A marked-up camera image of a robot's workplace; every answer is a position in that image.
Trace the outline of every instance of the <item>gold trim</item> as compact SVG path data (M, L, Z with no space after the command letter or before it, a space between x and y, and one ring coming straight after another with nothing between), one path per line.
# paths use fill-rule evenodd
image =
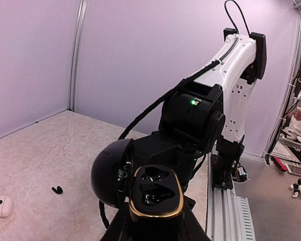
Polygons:
M147 217L147 218L172 218L172 217L176 217L176 216L180 215L180 213L183 210L184 196L183 196L182 188L180 186L180 182L177 178L177 175L174 171L173 171L173 173L175 175L177 184L179 186L179 191L180 191L180 204L179 204L178 208L175 211L165 213L163 215L149 215L149 214L141 213L135 208L135 205L134 205L133 201L131 199L129 199L129 209L130 209L130 211L138 217Z

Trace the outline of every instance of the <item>white backdrop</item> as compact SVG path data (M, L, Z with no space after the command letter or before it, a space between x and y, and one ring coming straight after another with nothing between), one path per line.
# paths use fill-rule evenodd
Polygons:
M0 137L65 110L79 1L0 1Z
M246 152L261 156L275 123L293 60L292 0L238 0L250 31L266 34L268 62L253 91ZM76 112L127 126L182 78L202 68L232 27L224 0L89 1L81 42ZM240 13L229 3L240 33ZM160 108L136 130L158 127Z

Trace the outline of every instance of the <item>human hand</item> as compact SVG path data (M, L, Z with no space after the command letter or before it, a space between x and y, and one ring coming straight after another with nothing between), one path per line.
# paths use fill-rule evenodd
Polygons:
M296 109L294 112L293 112L293 116L294 118L296 118L297 121L301 121L301 109Z

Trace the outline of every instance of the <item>floor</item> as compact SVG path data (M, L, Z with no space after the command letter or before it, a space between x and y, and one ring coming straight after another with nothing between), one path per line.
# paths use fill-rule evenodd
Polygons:
M98 153L122 131L65 111L0 139L0 195L14 202L12 214L0 218L0 241L100 240L105 229L90 170ZM63 194L51 190L57 186ZM197 201L194 214L205 228L207 163L186 195ZM106 207L110 220L115 213L116 209Z
M299 176L265 162L241 160L241 164L249 180L234 186L236 195L249 200L256 240L301 240L301 196L293 198L288 188Z

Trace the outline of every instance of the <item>red object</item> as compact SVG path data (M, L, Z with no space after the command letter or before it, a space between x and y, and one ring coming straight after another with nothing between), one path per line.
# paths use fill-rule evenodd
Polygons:
M287 168L283 163L280 161L278 157L271 156L271 160L273 160L274 164L280 169L282 172L286 172Z

